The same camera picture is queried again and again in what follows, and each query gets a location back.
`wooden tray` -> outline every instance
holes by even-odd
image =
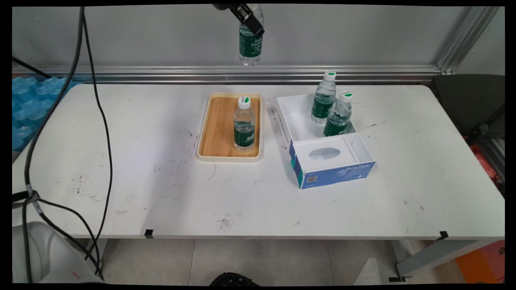
[[[238,98],[241,96],[251,99],[251,108],[256,119],[254,149],[249,152],[240,152],[235,148],[233,116],[238,107]],[[197,157],[203,161],[217,162],[258,161],[263,155],[263,106],[262,96],[257,93],[214,92],[209,95]]]

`gray floor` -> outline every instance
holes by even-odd
[[[206,286],[223,272],[236,272],[261,286],[353,285],[370,257],[381,283],[393,284],[388,278],[395,277],[395,258],[382,240],[111,239],[103,273],[112,284]],[[451,261],[407,283],[464,279]]]

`white bottle cap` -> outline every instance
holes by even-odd
[[[350,91],[343,91],[338,100],[344,103],[350,103],[353,99],[353,94]]]
[[[337,73],[335,71],[326,71],[324,73],[324,80],[328,82],[332,82],[335,80],[335,77],[337,76]]]
[[[246,96],[241,96],[238,98],[238,108],[245,110],[251,107],[251,99]]]

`white table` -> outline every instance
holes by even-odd
[[[441,245],[436,250],[446,253],[445,260],[505,238],[505,200],[428,88],[345,88],[354,94],[352,120],[376,164],[366,179],[300,190],[282,152],[272,100],[311,93],[315,86],[99,85],[114,166],[101,237],[143,238],[149,229],[154,238],[400,240],[437,239],[446,231],[445,241],[461,241],[454,250],[441,249],[449,243],[434,244]],[[265,98],[260,161],[196,157],[206,102],[218,91]],[[12,165],[13,193],[25,189],[26,153]],[[39,138],[31,182],[42,198],[80,212],[96,232],[108,180],[106,136],[93,86],[78,85]],[[72,214],[41,206],[72,236],[89,237]],[[40,218],[30,208],[28,221],[34,220]],[[18,224],[21,209],[12,211],[12,225]],[[433,266],[436,259],[424,265]],[[424,259],[406,259],[402,263],[410,263],[403,265],[410,266],[400,273],[419,269],[412,266],[415,260]]]

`tissue box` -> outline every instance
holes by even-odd
[[[314,94],[276,98],[276,121],[299,188],[366,178],[375,160],[353,123],[342,135],[323,137],[324,125],[310,119],[313,100]]]

